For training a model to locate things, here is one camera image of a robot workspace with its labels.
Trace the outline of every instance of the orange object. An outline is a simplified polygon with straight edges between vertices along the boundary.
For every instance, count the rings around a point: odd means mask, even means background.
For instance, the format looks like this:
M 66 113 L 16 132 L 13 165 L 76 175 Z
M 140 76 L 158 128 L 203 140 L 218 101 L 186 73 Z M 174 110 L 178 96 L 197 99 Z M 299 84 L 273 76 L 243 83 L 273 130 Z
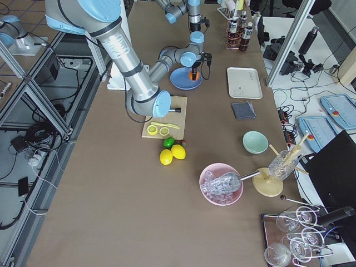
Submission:
M 197 81 L 197 80 L 199 79 L 199 77 L 200 77 L 200 72 L 199 72 L 199 71 L 196 72 L 196 78 L 195 78 L 195 80 L 193 80 L 193 73 L 192 73 L 192 71 L 189 72 L 189 79 L 191 79 L 192 81 Z

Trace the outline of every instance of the blue plate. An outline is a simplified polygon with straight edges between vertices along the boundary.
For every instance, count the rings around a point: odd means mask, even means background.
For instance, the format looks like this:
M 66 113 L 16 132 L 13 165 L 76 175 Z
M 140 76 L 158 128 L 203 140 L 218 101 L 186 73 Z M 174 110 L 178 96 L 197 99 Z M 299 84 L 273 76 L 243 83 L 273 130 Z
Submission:
M 171 74 L 171 83 L 182 90 L 192 90 L 197 88 L 202 81 L 201 75 L 196 81 L 189 79 L 191 68 L 178 68 Z

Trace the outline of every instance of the pink bowl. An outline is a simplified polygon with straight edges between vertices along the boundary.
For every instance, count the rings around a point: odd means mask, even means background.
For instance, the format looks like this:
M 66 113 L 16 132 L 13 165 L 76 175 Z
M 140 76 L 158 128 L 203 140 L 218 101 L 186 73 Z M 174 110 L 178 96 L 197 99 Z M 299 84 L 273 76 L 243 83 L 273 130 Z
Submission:
M 214 163 L 209 165 L 208 167 L 206 167 L 205 169 L 203 169 L 203 171 L 200 174 L 200 178 L 199 178 L 199 187 L 200 187 L 200 191 L 201 191 L 201 185 L 203 185 L 205 183 L 205 179 L 204 179 L 204 173 L 209 170 L 211 171 L 215 177 L 220 177 L 221 175 L 227 173 L 227 172 L 234 172 L 237 175 L 239 175 L 238 171 L 236 171 L 233 167 L 231 167 L 230 165 L 224 164 L 224 163 Z M 211 199 L 209 199 L 203 191 L 201 191 L 202 195 L 207 199 L 207 201 L 209 201 L 210 203 L 213 203 L 214 205 L 217 206 L 228 206 L 231 205 L 235 202 L 237 202 L 239 200 L 239 198 L 241 197 L 241 195 L 243 194 L 244 191 L 244 183 L 241 181 L 241 187 L 238 189 L 238 191 L 233 192 L 233 200 L 228 203 L 228 204 L 220 204 L 220 203 L 216 203 L 214 201 L 212 201 Z

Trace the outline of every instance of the white tray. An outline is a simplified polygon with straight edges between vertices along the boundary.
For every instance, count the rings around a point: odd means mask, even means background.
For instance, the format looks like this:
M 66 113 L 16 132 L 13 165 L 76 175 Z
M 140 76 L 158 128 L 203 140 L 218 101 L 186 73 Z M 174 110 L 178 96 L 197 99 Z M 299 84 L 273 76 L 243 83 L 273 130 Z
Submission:
M 229 95 L 233 98 L 261 99 L 262 89 L 254 68 L 228 68 Z

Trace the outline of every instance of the mint green bowl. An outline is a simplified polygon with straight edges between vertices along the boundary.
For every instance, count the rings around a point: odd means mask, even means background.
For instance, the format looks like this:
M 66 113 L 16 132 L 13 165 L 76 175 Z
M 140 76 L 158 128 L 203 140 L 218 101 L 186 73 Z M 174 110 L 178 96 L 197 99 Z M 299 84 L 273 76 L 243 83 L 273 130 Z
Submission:
M 250 131 L 243 137 L 244 148 L 252 154 L 260 154 L 268 148 L 268 140 L 260 132 Z

